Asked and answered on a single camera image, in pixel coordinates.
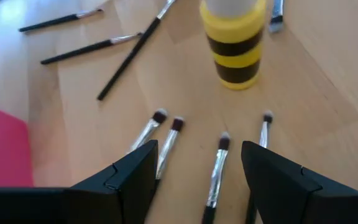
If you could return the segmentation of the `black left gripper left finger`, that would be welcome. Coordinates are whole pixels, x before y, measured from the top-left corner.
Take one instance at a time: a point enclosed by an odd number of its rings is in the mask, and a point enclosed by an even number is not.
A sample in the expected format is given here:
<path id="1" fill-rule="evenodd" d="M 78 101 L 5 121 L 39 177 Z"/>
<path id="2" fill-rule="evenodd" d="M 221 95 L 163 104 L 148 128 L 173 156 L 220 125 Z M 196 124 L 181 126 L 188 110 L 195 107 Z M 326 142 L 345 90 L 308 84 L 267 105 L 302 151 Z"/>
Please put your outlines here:
<path id="1" fill-rule="evenodd" d="M 149 140 L 71 187 L 0 187 L 0 223 L 143 223 L 157 159 Z"/>

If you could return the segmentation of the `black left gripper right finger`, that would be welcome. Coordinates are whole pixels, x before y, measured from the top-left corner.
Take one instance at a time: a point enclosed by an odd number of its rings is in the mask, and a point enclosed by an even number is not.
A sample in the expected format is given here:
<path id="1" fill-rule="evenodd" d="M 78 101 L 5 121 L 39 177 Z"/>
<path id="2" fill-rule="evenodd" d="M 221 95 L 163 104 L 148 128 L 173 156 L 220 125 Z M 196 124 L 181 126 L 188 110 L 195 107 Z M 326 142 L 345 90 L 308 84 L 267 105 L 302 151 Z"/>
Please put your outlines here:
<path id="1" fill-rule="evenodd" d="M 242 165 L 264 223 L 358 223 L 358 191 L 244 141 Z"/>

